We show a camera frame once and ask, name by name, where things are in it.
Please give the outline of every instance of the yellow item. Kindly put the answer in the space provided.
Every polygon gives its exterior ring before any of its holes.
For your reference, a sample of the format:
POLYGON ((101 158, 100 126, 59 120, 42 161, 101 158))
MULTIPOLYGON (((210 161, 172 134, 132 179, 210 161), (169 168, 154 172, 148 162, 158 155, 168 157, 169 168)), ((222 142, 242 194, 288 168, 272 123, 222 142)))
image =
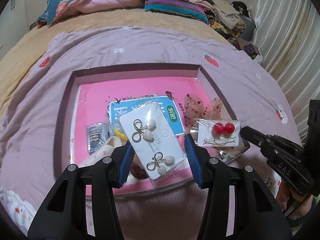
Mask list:
POLYGON ((123 133, 120 133, 118 129, 113 129, 113 133, 123 142, 126 142, 128 140, 127 136, 123 133))
POLYGON ((138 159, 138 156, 135 154, 134 157, 133 157, 133 161, 138 164, 140 163, 139 159, 138 159))

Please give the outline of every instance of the bow earring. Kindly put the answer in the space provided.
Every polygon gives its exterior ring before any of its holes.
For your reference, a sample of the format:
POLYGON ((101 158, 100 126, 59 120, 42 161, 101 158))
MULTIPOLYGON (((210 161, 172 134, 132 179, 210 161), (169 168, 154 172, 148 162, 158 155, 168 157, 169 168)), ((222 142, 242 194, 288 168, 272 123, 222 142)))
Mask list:
POLYGON ((153 140, 153 134, 150 130, 152 130, 156 126, 156 121, 154 119, 147 121, 145 126, 143 126, 142 121, 140 119, 136 119, 133 121, 133 126, 137 131, 132 134, 131 136, 132 141, 134 142, 141 141, 141 135, 145 140, 153 140), (139 135, 139 139, 134 138, 134 136, 137 134, 139 135))
POLYGON ((147 169, 149 171, 154 171, 156 169, 156 166, 158 166, 158 173, 160 175, 165 175, 167 173, 167 169, 165 168, 165 166, 163 165, 159 165, 158 162, 159 161, 164 161, 165 164, 167 165, 171 165, 175 162, 175 158, 171 155, 168 155, 166 157, 163 158, 163 153, 162 152, 157 152, 154 157, 152 157, 153 162, 148 162, 147 163, 147 169))

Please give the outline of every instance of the white curtain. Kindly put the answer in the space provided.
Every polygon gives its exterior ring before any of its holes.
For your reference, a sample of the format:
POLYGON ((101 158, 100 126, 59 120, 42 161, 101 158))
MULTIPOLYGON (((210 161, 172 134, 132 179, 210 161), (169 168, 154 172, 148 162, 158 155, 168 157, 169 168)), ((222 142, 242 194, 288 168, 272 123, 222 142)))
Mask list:
POLYGON ((301 140, 310 99, 320 99, 320 16, 310 0, 254 0, 252 42, 284 92, 301 140))

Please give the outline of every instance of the red bead earring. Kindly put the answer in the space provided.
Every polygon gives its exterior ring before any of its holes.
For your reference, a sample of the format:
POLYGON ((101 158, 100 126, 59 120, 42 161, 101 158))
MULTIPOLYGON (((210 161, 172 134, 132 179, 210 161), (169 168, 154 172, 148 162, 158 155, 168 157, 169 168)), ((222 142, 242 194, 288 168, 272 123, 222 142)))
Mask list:
POLYGON ((214 135, 221 135, 221 134, 223 134, 223 133, 224 133, 224 126, 223 126, 223 124, 220 123, 220 122, 215 123, 215 124, 213 125, 213 127, 212 127, 212 133, 213 133, 214 135))
POLYGON ((231 122, 226 123, 223 127, 224 134, 233 134, 235 129, 235 125, 231 122))

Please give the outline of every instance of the white flower bead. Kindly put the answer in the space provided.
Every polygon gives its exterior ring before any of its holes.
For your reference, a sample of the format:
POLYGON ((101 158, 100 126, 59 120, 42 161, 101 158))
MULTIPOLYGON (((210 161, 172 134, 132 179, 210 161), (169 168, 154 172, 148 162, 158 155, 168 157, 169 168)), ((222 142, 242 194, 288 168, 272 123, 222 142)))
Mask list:
POLYGON ((223 162, 225 162, 229 158, 229 154, 223 155, 223 162))
POLYGON ((164 157, 164 163, 165 164, 172 164, 172 163, 174 163, 175 160, 176 159, 171 155, 168 155, 168 156, 164 157))
POLYGON ((143 131, 143 134, 142 134, 142 137, 145 139, 145 140, 152 140, 153 139, 153 134, 151 131, 149 130, 145 130, 143 131))
POLYGON ((228 154, 229 154, 229 157, 230 157, 230 158, 236 157, 236 153, 234 153, 234 152, 229 152, 228 154))
POLYGON ((151 119, 150 121, 146 122, 146 127, 148 130, 152 130, 156 126, 156 121, 151 119))
POLYGON ((160 165, 160 166, 158 166, 158 173, 160 175, 166 175, 167 169, 163 165, 160 165))

